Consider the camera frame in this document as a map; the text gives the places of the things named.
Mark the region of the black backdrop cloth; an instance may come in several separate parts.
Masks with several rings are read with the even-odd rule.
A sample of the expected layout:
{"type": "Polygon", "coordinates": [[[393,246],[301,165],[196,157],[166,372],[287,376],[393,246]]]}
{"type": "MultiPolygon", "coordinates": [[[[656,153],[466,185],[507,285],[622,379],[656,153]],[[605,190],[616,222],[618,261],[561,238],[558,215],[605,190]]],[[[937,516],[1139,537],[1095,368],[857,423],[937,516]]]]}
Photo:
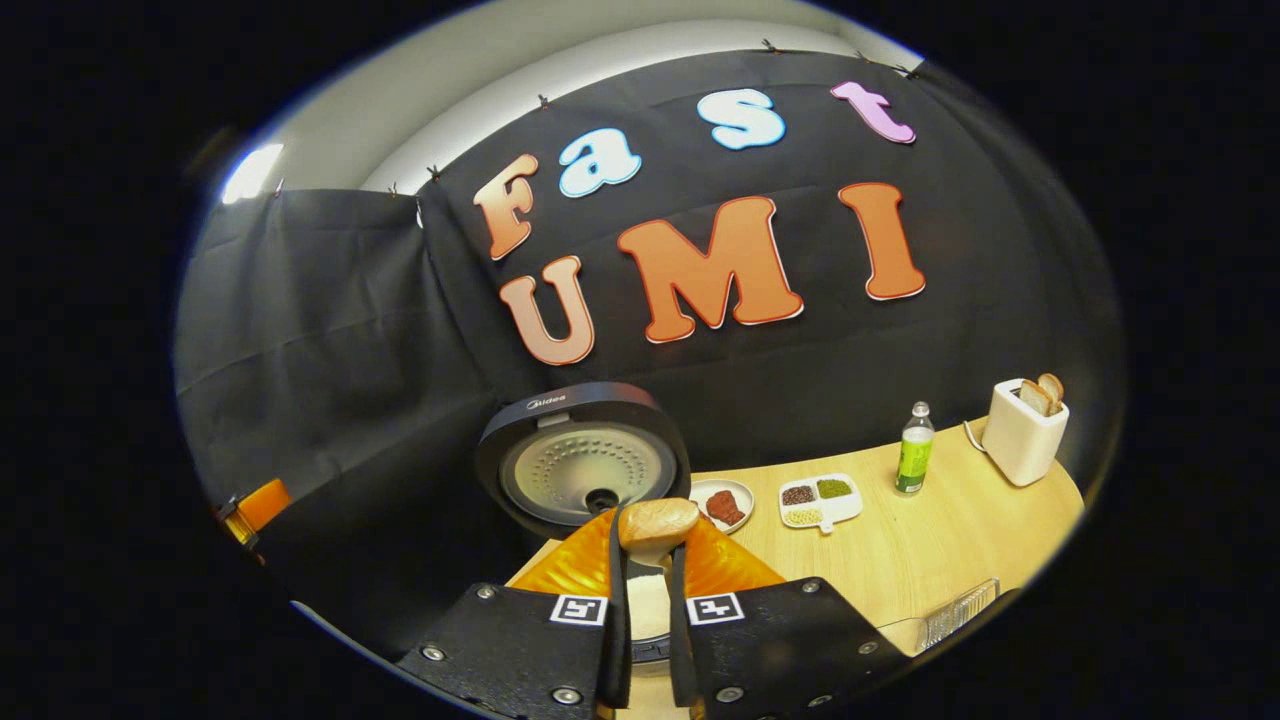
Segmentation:
{"type": "Polygon", "coordinates": [[[212,211],[175,324],[175,396],[215,503],[282,480],[256,550],[294,596],[389,659],[470,583],[534,550],[474,471],[498,410],[614,380],[649,392],[694,471],[892,442],[996,383],[1051,372],[1059,461],[1088,491],[1125,406],[1105,249],[1059,174],[982,97],[824,53],[713,53],[531,110],[416,195],[285,190],[212,211]],[[792,318],[731,293],[655,343],[618,237],[774,204],[792,318]]]}

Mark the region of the green drink bottle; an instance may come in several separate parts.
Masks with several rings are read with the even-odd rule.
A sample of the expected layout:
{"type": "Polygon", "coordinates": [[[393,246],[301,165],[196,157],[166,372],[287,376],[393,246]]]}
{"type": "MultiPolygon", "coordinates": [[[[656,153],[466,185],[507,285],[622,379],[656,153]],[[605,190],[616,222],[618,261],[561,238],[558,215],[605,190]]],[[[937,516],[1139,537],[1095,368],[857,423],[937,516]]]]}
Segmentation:
{"type": "Polygon", "coordinates": [[[895,489],[904,495],[918,492],[924,483],[934,443],[931,406],[918,401],[911,406],[911,416],[901,432],[899,468],[895,489]]]}

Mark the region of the white divided grain dish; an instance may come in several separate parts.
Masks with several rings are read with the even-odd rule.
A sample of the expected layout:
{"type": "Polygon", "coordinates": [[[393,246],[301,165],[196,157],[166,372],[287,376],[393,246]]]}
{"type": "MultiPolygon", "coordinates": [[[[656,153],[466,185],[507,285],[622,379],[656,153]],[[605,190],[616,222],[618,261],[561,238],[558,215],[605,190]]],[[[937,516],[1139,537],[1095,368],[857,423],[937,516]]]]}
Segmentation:
{"type": "Polygon", "coordinates": [[[835,524],[858,518],[864,498],[846,473],[828,473],[782,484],[777,493],[780,518],[792,529],[815,527],[824,536],[835,524]]]}

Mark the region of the white round plate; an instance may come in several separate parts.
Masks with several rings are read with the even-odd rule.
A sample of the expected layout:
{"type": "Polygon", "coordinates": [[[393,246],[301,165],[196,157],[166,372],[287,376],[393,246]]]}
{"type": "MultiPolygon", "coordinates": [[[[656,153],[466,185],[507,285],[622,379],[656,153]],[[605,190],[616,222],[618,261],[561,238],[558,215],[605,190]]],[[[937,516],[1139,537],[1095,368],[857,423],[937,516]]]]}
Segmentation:
{"type": "Polygon", "coordinates": [[[735,533],[741,528],[751,516],[755,509],[755,498],[753,492],[742,483],[730,479],[712,478],[704,480],[695,480],[691,484],[689,498],[699,507],[700,512],[708,518],[712,524],[726,534],[735,533]],[[717,491],[728,489],[733,493],[736,498],[737,507],[745,512],[748,516],[736,527],[724,527],[718,521],[713,520],[705,510],[705,500],[717,491]]]}

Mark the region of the wooden spoon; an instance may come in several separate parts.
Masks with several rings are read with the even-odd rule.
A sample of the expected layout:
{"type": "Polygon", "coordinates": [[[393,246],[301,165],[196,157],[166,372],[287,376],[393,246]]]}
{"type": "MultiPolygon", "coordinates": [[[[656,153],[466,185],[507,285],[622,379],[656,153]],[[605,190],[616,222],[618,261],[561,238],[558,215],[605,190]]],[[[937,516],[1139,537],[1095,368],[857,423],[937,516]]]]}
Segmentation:
{"type": "Polygon", "coordinates": [[[673,551],[703,519],[687,498],[666,497],[627,505],[614,521],[623,555],[636,564],[669,571],[673,551]]]}

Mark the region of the clear chopstick holder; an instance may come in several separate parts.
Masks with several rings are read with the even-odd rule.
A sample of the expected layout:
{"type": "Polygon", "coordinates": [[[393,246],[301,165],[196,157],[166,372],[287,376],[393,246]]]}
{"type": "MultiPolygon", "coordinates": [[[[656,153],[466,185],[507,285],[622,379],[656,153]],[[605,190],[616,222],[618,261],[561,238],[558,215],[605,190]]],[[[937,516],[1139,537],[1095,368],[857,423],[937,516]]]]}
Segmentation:
{"type": "Polygon", "coordinates": [[[989,578],[922,616],[914,650],[923,653],[957,633],[1001,596],[998,578],[989,578]]]}

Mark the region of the black rice cooker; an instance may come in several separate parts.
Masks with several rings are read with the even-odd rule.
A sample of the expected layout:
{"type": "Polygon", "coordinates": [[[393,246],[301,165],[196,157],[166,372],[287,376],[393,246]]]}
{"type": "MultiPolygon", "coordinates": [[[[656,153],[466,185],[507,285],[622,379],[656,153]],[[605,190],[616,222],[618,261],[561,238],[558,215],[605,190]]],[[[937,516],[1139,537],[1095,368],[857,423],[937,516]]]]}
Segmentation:
{"type": "Polygon", "coordinates": [[[563,541],[608,509],[687,498],[684,437],[648,391],[596,380],[500,409],[474,451],[479,484],[522,528],[563,541]]]}

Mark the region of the white toaster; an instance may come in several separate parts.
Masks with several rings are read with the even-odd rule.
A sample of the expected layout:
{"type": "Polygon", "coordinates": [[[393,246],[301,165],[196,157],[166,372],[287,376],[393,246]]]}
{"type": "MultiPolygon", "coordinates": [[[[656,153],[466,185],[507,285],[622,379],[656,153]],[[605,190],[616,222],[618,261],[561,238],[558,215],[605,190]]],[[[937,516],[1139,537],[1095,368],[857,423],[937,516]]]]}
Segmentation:
{"type": "Polygon", "coordinates": [[[1016,487],[1030,486],[1048,474],[1070,418],[1064,400],[1050,416],[1033,413],[1018,397],[1023,379],[993,387],[980,439],[997,469],[1016,487]]]}

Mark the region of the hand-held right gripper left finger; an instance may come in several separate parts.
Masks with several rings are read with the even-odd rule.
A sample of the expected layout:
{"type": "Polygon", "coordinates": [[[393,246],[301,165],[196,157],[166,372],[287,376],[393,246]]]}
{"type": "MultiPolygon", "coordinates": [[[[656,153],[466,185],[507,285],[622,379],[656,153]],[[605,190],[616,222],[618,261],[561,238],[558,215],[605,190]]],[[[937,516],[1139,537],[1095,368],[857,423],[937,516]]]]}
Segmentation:
{"type": "Polygon", "coordinates": [[[605,511],[563,542],[602,560],[602,593],[474,584],[396,669],[489,720],[612,720],[628,703],[632,666],[617,516],[605,511]]]}

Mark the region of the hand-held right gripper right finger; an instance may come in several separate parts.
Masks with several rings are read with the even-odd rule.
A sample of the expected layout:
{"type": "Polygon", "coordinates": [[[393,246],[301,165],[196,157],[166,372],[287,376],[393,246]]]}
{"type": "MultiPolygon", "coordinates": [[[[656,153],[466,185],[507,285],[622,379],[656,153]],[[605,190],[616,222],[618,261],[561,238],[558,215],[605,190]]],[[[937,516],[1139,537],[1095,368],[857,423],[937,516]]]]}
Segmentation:
{"type": "Polygon", "coordinates": [[[835,720],[881,685],[881,634],[824,578],[785,580],[698,515],[673,556],[671,670],[692,720],[835,720]]]}

